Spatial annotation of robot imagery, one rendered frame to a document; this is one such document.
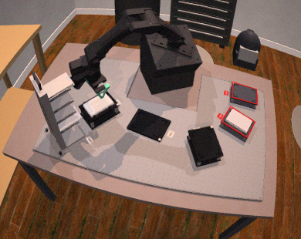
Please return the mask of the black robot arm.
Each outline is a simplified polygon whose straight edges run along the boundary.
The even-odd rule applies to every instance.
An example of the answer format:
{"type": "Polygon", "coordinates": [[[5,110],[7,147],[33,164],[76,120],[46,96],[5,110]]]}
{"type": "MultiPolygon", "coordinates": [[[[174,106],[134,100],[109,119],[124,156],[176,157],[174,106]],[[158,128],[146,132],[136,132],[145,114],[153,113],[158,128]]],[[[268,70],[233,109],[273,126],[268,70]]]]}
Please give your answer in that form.
{"type": "Polygon", "coordinates": [[[90,84],[98,81],[97,72],[92,71],[98,70],[100,61],[114,45],[133,32],[146,35],[155,33],[152,45],[188,57],[193,56],[194,45],[184,42],[185,38],[178,26],[171,26],[162,20],[152,8],[127,9],[122,14],[123,18],[112,29],[84,49],[85,55],[69,63],[74,89],[80,89],[86,79],[90,84]],[[135,22],[132,17],[138,18],[139,22],[135,22]],[[91,72],[87,72],[86,69],[91,72]]]}

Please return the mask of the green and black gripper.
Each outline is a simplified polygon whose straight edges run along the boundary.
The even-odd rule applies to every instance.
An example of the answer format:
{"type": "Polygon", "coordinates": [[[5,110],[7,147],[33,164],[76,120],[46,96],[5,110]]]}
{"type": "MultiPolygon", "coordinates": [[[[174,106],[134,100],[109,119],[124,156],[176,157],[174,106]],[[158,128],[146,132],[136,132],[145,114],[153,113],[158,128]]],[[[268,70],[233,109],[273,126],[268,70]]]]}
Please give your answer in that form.
{"type": "Polygon", "coordinates": [[[99,84],[101,84],[102,82],[105,83],[107,81],[107,78],[100,72],[100,68],[94,72],[97,72],[98,81],[94,82],[93,84],[90,84],[87,80],[86,82],[88,83],[89,86],[91,86],[94,92],[102,99],[104,98],[107,90],[110,88],[110,85],[107,83],[106,85],[102,85],[98,87],[99,84]],[[102,91],[103,91],[103,95],[101,96],[100,92],[102,91]]]}

